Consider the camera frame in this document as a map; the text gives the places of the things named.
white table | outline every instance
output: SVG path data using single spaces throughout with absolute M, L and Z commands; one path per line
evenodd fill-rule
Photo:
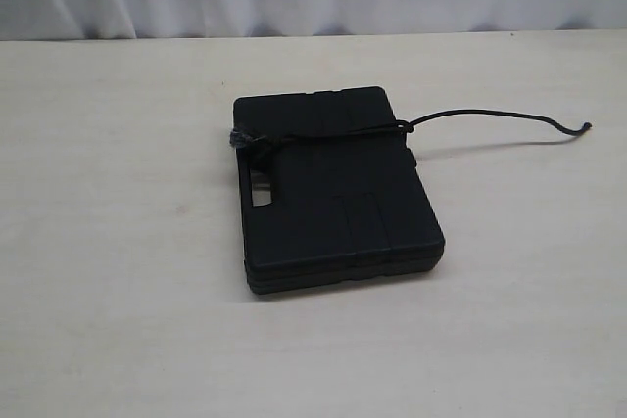
M 378 84 L 429 276 L 248 291 L 234 99 Z M 0 416 L 627 416 L 627 31 L 0 44 Z

